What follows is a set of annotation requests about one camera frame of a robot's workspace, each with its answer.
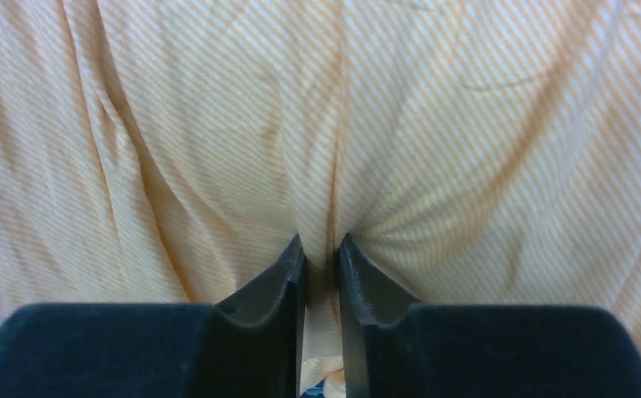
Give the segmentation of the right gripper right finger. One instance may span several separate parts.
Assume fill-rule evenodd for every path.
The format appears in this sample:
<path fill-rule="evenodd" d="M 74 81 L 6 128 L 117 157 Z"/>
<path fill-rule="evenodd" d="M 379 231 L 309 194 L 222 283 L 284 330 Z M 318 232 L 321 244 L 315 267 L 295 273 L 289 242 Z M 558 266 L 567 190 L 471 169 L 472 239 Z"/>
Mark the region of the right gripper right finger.
<path fill-rule="evenodd" d="M 337 249 L 350 397 L 641 397 L 641 356 L 586 306 L 432 305 L 351 236 Z"/>

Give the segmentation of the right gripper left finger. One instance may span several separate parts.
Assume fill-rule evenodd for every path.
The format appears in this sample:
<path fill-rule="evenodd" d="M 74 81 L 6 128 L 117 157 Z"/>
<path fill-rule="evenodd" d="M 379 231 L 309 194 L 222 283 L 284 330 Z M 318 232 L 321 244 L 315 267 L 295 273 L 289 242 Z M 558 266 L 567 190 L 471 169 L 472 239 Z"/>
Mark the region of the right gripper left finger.
<path fill-rule="evenodd" d="M 297 397 L 299 238 L 216 304 L 40 303 L 0 326 L 0 397 Z"/>

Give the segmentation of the orange cartoon pillowcase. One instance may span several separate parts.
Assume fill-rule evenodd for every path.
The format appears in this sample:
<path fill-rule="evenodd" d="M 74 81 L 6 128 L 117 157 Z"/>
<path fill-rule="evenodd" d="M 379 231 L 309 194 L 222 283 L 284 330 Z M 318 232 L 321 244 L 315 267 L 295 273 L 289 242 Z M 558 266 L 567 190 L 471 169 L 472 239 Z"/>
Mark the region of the orange cartoon pillowcase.
<path fill-rule="evenodd" d="M 641 1 L 0 1 L 0 321 L 214 303 L 298 235 L 301 386 L 340 397 L 346 234 L 641 351 Z"/>

